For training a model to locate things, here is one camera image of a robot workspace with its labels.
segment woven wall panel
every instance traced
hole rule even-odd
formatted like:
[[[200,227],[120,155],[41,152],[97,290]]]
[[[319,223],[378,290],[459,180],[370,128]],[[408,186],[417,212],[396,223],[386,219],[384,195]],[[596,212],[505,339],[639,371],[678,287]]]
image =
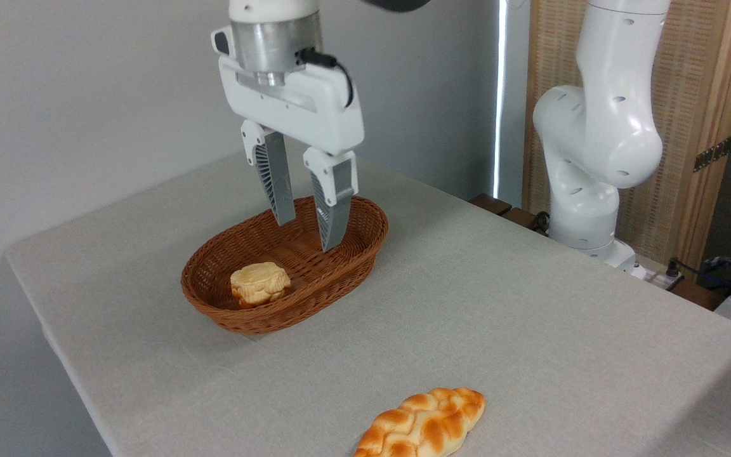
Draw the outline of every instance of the woven wall panel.
[[[702,122],[702,93],[709,90],[724,5],[714,0],[673,0],[662,32],[653,70],[653,113],[664,154],[650,180],[621,191],[617,224],[617,237],[653,260],[666,260],[675,249],[680,202],[687,198]],[[551,87],[581,85],[575,51],[585,9],[585,2],[575,0],[534,0],[530,113]],[[543,148],[530,121],[525,148],[525,209],[548,211]]]

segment braided bread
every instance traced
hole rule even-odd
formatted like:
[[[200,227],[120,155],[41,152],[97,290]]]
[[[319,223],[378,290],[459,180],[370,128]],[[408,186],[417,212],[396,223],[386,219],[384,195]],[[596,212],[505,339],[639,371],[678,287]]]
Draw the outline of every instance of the braided bread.
[[[354,457],[445,457],[458,451],[484,406],[469,388],[434,388],[385,411],[365,431]]]

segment metal hinge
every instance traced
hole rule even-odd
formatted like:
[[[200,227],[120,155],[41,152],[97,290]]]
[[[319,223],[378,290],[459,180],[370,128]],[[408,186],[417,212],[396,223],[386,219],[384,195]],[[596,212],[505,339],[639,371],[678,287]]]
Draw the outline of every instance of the metal hinge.
[[[701,154],[695,157],[695,167],[693,173],[700,171],[703,168],[707,168],[709,164],[716,162],[721,157],[729,154],[731,151],[731,136],[722,142],[714,145],[708,150],[705,150]]]

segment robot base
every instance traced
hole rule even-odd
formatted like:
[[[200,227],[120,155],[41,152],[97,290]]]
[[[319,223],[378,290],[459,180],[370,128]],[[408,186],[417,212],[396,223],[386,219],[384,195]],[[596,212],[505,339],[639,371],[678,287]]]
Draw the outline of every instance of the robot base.
[[[644,279],[647,274],[644,267],[639,266],[637,263],[636,253],[633,252],[633,248],[617,239],[603,247],[578,249],[578,251],[589,257],[597,258],[597,260],[601,260],[633,277]]]

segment white wall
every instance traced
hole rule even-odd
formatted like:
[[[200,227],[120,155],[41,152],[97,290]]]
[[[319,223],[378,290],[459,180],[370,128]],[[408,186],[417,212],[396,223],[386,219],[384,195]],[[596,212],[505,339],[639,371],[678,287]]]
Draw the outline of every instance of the white wall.
[[[459,197],[488,191],[497,5],[322,5],[327,50],[360,87],[360,154]],[[3,251],[240,151],[208,39],[226,7],[0,1],[0,455],[107,453]]]

